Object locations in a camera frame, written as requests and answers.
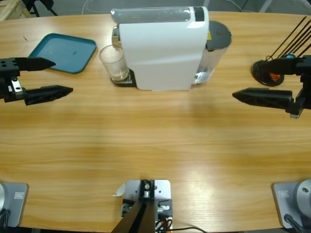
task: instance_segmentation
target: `label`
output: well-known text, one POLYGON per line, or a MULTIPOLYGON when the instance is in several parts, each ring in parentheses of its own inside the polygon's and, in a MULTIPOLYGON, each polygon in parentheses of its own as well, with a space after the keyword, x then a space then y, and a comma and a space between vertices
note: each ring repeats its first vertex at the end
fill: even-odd
POLYGON ((207 40, 212 40, 212 35, 210 34, 210 32, 208 32, 207 34, 207 40))
POLYGON ((14 195, 14 199, 24 199, 25 193, 22 192, 16 192, 14 195))
POLYGON ((280 198, 288 198, 288 197, 289 197, 288 191, 287 191, 287 190, 279 191, 279 192, 278 192, 278 196, 279 196, 280 198))

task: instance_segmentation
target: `mounting plate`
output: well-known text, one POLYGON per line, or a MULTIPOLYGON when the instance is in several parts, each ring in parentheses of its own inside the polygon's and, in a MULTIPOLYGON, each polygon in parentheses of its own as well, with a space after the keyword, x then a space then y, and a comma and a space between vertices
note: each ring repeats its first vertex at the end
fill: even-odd
POLYGON ((299 182, 292 182, 276 183, 273 185, 280 223, 287 229, 292 227, 284 220, 286 214, 291 215, 299 225, 302 225, 301 215, 296 208, 294 194, 295 188, 298 184, 299 182))
POLYGON ((17 227, 21 221, 28 185, 25 183, 2 183, 5 189, 3 208, 10 210, 9 227, 17 227))
MULTIPOLYGON (((140 180, 131 180, 125 184, 126 200, 138 201, 140 180)), ((171 199, 171 183, 168 180, 155 180, 155 200, 171 199)))

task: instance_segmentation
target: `clear drinking glass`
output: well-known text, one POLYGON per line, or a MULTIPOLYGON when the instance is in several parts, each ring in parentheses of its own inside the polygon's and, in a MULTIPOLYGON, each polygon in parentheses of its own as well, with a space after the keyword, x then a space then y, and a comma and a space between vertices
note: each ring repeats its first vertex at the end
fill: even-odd
POLYGON ((99 54, 99 58, 113 81, 122 81, 129 76, 123 50, 120 47, 116 45, 104 47, 99 54))

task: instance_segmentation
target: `black rod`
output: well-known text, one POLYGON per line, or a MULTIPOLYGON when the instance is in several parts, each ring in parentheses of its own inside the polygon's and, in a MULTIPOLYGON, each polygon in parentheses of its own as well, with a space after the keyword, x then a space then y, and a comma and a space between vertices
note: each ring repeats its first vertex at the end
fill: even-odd
POLYGON ((277 57, 281 57, 284 55, 284 51, 293 43, 294 40, 296 40, 296 38, 301 34, 301 32, 309 25, 309 23, 311 22, 311 20, 309 20, 305 26, 303 26, 303 28, 298 32, 298 34, 294 37, 294 39, 286 46, 286 48, 281 52, 281 54, 277 57))
POLYGON ((301 55, 303 55, 305 51, 307 51, 310 47, 311 47, 311 43, 297 57, 300 57, 301 55))
POLYGON ((279 45, 279 47, 274 51, 274 53, 272 53, 272 55, 270 57, 272 57, 279 49, 280 47, 285 43, 285 41, 287 41, 287 39, 294 33, 294 31, 296 31, 296 29, 300 26, 300 24, 306 19, 306 16, 304 16, 302 18, 302 20, 300 20, 300 22, 297 24, 297 26, 294 28, 294 30, 292 30, 292 32, 286 37, 286 39, 279 45))
POLYGON ((308 37, 307 39, 305 39, 305 40, 302 42, 302 44, 300 44, 300 45, 298 46, 298 48, 295 49, 295 51, 294 51, 293 53, 297 52, 310 38, 311 38, 311 31, 309 32, 309 37, 308 37))
POLYGON ((307 34, 307 32, 310 30, 310 28, 311 28, 311 26, 309 26, 309 27, 301 34, 301 36, 300 36, 298 39, 296 39, 296 41, 289 47, 288 50, 286 50, 286 52, 285 52, 284 54, 289 54, 289 53, 291 53, 291 51, 293 50, 293 47, 294 47, 296 44, 298 44, 298 43, 301 42, 302 37, 303 37, 305 34, 307 34))

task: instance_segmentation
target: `blue plastic tray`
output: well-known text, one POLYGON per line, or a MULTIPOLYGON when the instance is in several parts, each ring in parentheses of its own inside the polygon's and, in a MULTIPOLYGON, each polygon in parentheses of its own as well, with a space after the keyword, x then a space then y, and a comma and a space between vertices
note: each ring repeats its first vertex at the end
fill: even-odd
POLYGON ((79 73, 84 70, 95 50, 93 40, 52 33, 40 41, 29 57, 43 57, 55 62, 52 69, 79 73))

